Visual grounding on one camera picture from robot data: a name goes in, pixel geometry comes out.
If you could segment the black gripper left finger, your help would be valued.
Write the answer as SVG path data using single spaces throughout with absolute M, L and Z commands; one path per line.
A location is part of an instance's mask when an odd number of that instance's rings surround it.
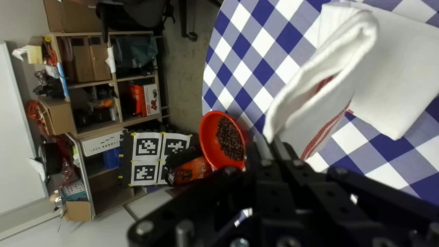
M 273 169 L 274 157 L 268 142 L 262 136 L 255 136 L 248 149 L 248 165 L 252 171 Z

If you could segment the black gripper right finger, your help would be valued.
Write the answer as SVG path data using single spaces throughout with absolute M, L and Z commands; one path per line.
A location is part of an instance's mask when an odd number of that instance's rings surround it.
M 288 143 L 284 143 L 280 139 L 276 139 L 273 142 L 273 153 L 276 154 L 277 160 L 281 162 L 291 164 L 294 168 L 307 166 L 313 172 L 316 172 L 316 169 L 310 164 L 305 162 L 298 157 L 296 151 Z

